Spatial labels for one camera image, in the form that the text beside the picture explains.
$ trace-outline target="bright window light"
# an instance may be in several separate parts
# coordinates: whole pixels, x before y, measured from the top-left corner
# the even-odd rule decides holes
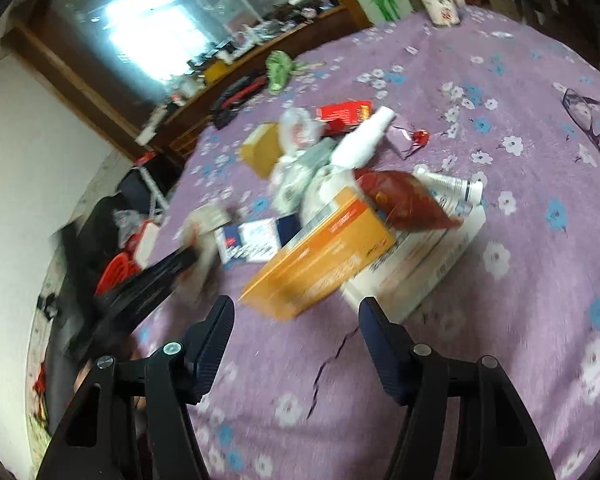
[[[161,83],[184,74],[202,53],[206,37],[174,0],[115,0],[106,7],[109,39],[144,72]]]

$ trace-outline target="eyeglasses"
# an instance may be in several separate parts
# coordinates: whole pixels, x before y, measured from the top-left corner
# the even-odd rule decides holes
[[[600,122],[594,121],[591,116],[589,105],[592,104],[600,105],[600,101],[583,97],[571,88],[567,88],[562,98],[562,105],[567,110],[569,117],[587,134],[589,140],[600,152]]]

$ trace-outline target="purple floral bedsheet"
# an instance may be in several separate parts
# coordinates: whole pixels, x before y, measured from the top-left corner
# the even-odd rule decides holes
[[[487,215],[406,325],[443,355],[496,356],[557,477],[576,479],[600,448],[600,152],[561,99],[573,88],[600,101],[600,73],[532,28],[472,7],[459,27],[436,29],[412,14],[301,59],[323,65],[279,97],[257,96],[220,132],[204,131],[152,259],[178,247],[184,219],[203,203],[242,218],[275,215],[267,182],[237,158],[258,124],[289,106],[347,99],[395,109],[432,137],[406,161],[382,145],[375,167],[425,164],[479,179]],[[592,114],[600,123],[600,105]],[[223,269],[205,301],[218,292],[237,301],[257,269]],[[138,327],[142,352],[181,336],[195,315],[172,296]],[[213,478],[382,478],[404,409],[382,392],[356,326],[339,293],[284,323],[236,303],[213,389],[190,410]]]

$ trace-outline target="white wall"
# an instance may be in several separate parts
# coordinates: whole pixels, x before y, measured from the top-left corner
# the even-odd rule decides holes
[[[31,462],[26,354],[50,236],[111,149],[17,59],[0,60],[0,460],[18,480]]]

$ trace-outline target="screw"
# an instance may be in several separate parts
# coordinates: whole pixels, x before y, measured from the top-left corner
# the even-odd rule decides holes
[[[498,360],[493,356],[485,355],[482,358],[482,364],[485,365],[487,368],[497,368]]]
[[[180,343],[167,343],[162,351],[167,355],[176,355],[180,350],[182,350],[182,345]]]
[[[413,351],[419,356],[426,357],[431,354],[431,347],[423,343],[418,343],[413,347]]]
[[[104,370],[104,368],[109,368],[113,364],[113,357],[110,355],[103,355],[96,361],[96,364],[101,370]]]

